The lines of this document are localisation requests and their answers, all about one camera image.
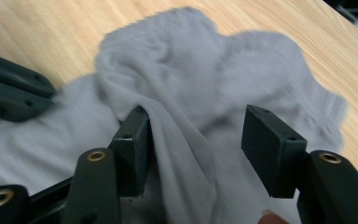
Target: wooden table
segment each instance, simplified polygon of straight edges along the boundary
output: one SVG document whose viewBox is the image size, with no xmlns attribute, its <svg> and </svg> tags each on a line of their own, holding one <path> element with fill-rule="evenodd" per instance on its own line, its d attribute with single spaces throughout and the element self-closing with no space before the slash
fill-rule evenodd
<svg viewBox="0 0 358 224">
<path fill-rule="evenodd" d="M 59 88 L 94 71 L 105 34 L 183 6 L 203 11 L 224 35 L 271 30 L 296 41 L 318 81 L 350 104 L 343 154 L 358 169 L 358 29 L 321 0 L 0 1 L 0 56 Z"/>
</svg>

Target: light wood grain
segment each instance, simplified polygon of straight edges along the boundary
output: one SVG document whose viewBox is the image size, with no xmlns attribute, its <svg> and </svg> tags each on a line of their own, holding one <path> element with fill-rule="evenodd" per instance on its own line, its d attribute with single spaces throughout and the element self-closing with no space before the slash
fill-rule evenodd
<svg viewBox="0 0 358 224">
<path fill-rule="evenodd" d="M 343 154 L 358 169 L 358 29 L 322 1 L 0 1 L 0 56 L 45 75 L 59 88 L 94 72 L 105 34 L 184 6 L 203 11 L 224 35 L 270 30 L 296 41 L 313 75 L 350 104 L 341 127 Z"/>
</svg>

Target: wrinkled fabric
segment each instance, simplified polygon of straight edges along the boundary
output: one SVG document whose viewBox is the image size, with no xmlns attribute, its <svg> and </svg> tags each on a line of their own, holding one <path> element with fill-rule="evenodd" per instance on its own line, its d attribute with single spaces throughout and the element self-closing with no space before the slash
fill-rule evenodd
<svg viewBox="0 0 358 224">
<path fill-rule="evenodd" d="M 174 9 L 107 35 L 96 69 L 38 118 L 0 121 L 0 185 L 33 194 L 64 180 L 140 105 L 156 158 L 145 195 L 121 198 L 123 223 L 257 223 L 264 209 L 299 223 L 296 200 L 270 199 L 241 150 L 246 106 L 275 113 L 309 141 L 307 151 L 342 144 L 345 101 L 284 35 L 224 36 L 198 10 Z"/>
</svg>

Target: wooden surface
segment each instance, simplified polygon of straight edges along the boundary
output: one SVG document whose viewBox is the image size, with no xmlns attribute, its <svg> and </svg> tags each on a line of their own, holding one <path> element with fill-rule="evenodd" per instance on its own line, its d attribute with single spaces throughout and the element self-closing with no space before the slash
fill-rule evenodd
<svg viewBox="0 0 358 224">
<path fill-rule="evenodd" d="M 0 56 L 45 75 L 59 88 L 94 71 L 105 34 L 183 6 L 202 10 L 225 35 L 272 30 L 296 41 L 313 75 L 350 104 L 341 127 L 343 154 L 358 169 L 358 29 L 322 1 L 0 1 Z"/>
</svg>

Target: white cloth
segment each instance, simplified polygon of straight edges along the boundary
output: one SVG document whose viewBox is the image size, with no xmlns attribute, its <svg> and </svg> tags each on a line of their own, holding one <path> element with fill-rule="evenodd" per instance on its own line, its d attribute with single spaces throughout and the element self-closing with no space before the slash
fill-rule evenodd
<svg viewBox="0 0 358 224">
<path fill-rule="evenodd" d="M 345 101 L 316 82 L 284 35 L 223 36 L 196 9 L 174 9 L 107 35 L 96 68 L 40 117 L 0 121 L 0 185 L 33 194 L 71 176 L 77 157 L 107 147 L 141 105 L 157 162 L 145 196 L 121 199 L 123 223 L 257 223 L 264 209 L 299 223 L 296 200 L 270 199 L 240 149 L 246 106 L 275 113 L 308 151 L 342 143 Z"/>
</svg>

